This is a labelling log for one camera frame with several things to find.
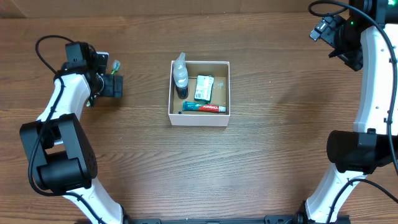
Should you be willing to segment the red green toothpaste tube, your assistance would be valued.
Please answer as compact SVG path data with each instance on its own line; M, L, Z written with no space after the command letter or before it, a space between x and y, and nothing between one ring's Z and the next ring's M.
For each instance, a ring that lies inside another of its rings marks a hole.
M205 103L194 103L184 101L182 106L183 111L202 111L210 113L225 113L226 107L218 105L210 105Z

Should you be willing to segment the green white soap bar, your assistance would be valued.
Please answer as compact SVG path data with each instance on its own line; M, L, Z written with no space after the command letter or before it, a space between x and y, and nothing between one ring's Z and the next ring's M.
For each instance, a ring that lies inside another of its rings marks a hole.
M194 100L210 103L214 81L215 79L211 75L197 76Z

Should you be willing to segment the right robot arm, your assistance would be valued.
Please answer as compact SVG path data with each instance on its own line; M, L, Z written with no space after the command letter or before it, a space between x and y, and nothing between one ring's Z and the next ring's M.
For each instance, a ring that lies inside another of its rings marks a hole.
M328 170L293 223L349 223L339 210L354 188L378 167L397 164L397 2L350 1L340 3L340 11L320 14L310 37L362 71L358 114L352 131L330 133Z

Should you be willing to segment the clear bottle dark liquid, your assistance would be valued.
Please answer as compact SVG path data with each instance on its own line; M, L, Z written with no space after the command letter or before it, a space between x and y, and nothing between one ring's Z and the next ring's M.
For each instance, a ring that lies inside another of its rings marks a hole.
M174 62L173 67L173 78L177 95L180 99L186 99L188 97L188 70L185 63L185 53L181 52L179 57Z

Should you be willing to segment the green white toothbrush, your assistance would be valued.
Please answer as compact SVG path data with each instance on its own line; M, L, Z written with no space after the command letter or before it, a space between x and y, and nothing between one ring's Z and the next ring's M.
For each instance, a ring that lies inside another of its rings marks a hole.
M96 76L92 87L92 93L86 103L87 107L94 107L95 100L99 96L105 96L110 98L122 98L123 97L123 76L117 75L121 62L115 60L112 64L111 73L98 74L96 66Z

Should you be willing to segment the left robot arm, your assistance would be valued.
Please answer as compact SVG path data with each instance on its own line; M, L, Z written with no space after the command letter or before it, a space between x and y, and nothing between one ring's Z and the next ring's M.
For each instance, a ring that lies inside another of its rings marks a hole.
M70 200L92 223L127 223L123 207L98 179L96 156L80 124L83 108L98 97L122 97L123 78L106 73L107 52L73 41L65 50L67 61L55 72L48 105L19 131L29 183L38 194Z

